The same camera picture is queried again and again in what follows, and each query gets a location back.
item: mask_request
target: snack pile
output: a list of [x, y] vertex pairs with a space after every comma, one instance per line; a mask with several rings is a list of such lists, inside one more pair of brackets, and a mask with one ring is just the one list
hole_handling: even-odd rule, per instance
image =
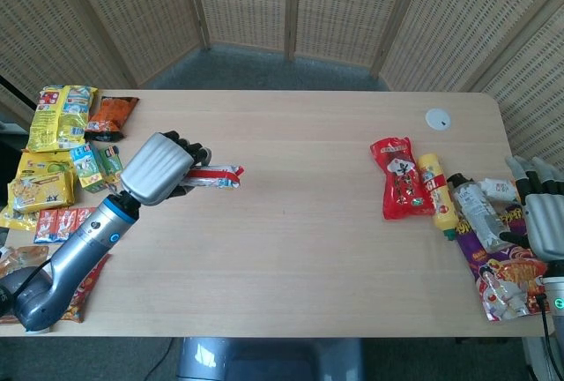
[[[93, 207], [71, 207], [78, 184], [88, 193], [120, 190], [123, 166], [118, 147], [94, 141], [124, 138], [123, 126], [139, 99], [102, 97], [99, 110], [88, 120], [96, 92], [90, 86], [41, 90], [26, 150], [8, 184], [8, 205], [0, 212], [0, 227], [34, 231], [36, 245], [0, 249], [0, 278], [45, 262], [95, 212]], [[242, 172], [242, 167], [232, 165], [193, 168], [182, 184], [229, 190], [239, 187]], [[80, 284], [63, 319], [83, 321], [85, 300], [108, 258], [106, 255]], [[14, 316], [0, 318], [0, 324], [17, 322]]]
[[530, 249], [500, 239], [505, 232], [526, 234], [512, 182], [489, 178], [474, 182], [459, 173], [447, 180], [434, 153], [415, 163], [408, 138], [383, 138], [370, 151], [386, 176], [384, 219], [433, 215], [435, 226], [449, 240], [456, 238], [488, 320], [540, 312], [535, 296], [545, 290], [541, 277], [546, 265]]

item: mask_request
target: wicker room divider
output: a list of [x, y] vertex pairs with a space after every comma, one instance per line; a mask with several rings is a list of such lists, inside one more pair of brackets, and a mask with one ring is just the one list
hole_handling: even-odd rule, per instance
[[[481, 91], [516, 153], [564, 166], [564, 0], [2, 0], [0, 73], [139, 87], [216, 43], [367, 68], [393, 91]], [[0, 107], [33, 112], [5, 89]]]

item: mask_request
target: red snack bag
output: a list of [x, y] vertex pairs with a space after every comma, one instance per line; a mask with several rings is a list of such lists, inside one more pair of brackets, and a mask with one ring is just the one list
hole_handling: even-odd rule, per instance
[[98, 264], [90, 271], [90, 273], [86, 275], [86, 278], [84, 278], [84, 280], [78, 286], [77, 291], [74, 292], [74, 296], [72, 297], [72, 300], [70, 300], [69, 307], [64, 312], [61, 320], [74, 321], [78, 323], [84, 321], [85, 316], [82, 308], [85, 305], [86, 299], [94, 289], [96, 281], [98, 281], [98, 278], [100, 277], [102, 268], [104, 267], [106, 261], [110, 256], [111, 255], [104, 256], [100, 260], [100, 262], [98, 262]]
[[33, 239], [34, 243], [54, 243], [56, 241], [56, 215], [56, 209], [47, 209], [39, 212], [35, 238]]
[[58, 242], [66, 242], [71, 234], [74, 233], [76, 220], [76, 209], [59, 209], [56, 221], [56, 240]]
[[412, 144], [405, 138], [383, 138], [370, 146], [384, 174], [383, 214], [386, 220], [408, 215], [433, 215], [431, 198], [423, 188], [412, 156]]
[[73, 232], [82, 225], [82, 223], [90, 216], [92, 212], [96, 210], [95, 207], [79, 207], [77, 209], [77, 220], [74, 224]]

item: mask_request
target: sauce bottle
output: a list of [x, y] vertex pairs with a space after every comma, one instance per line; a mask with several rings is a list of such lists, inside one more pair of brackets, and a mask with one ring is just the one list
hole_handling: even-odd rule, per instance
[[508, 247], [510, 244], [500, 239], [500, 233], [509, 229], [501, 222], [478, 184], [467, 180], [462, 174], [454, 174], [449, 182], [454, 187], [455, 200], [482, 247], [489, 253]]
[[417, 167], [434, 205], [433, 223], [449, 239], [456, 238], [458, 216], [452, 200], [449, 186], [442, 172], [439, 157], [434, 153], [424, 154], [417, 160]]

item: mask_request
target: white round object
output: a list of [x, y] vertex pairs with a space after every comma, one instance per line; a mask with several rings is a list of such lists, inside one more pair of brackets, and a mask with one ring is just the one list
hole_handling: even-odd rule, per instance
[[425, 120], [433, 130], [445, 131], [450, 128], [450, 115], [444, 109], [429, 109], [425, 115]]

